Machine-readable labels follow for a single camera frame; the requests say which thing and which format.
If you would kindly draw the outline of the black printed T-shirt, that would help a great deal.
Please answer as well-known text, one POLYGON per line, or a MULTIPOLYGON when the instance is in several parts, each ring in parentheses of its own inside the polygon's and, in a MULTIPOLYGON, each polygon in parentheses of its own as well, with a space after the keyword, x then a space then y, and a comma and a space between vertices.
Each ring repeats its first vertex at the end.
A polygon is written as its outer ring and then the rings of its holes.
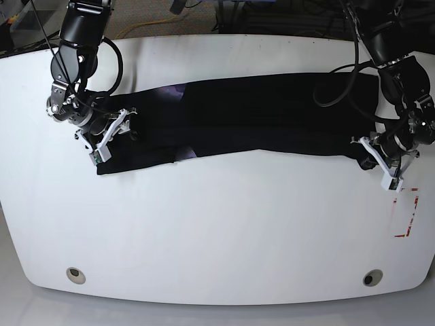
POLYGON ((338 96, 349 80, 348 73, 259 75, 113 96, 110 109, 136 108, 131 125, 139 140, 116 135, 109 142, 112 157, 97 174, 252 150, 355 160, 351 137, 375 131, 368 116, 379 103, 378 77, 360 74, 350 98, 318 105, 338 96))

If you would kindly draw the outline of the red tape rectangle marking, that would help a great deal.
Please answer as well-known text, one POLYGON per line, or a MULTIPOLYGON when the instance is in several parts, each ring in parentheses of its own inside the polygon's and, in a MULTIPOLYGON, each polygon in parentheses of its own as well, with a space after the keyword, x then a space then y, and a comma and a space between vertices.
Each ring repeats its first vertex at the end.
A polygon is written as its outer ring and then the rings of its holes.
POLYGON ((402 188, 394 199, 391 214, 391 234, 394 238, 406 238, 417 212, 419 202, 419 188, 402 188))

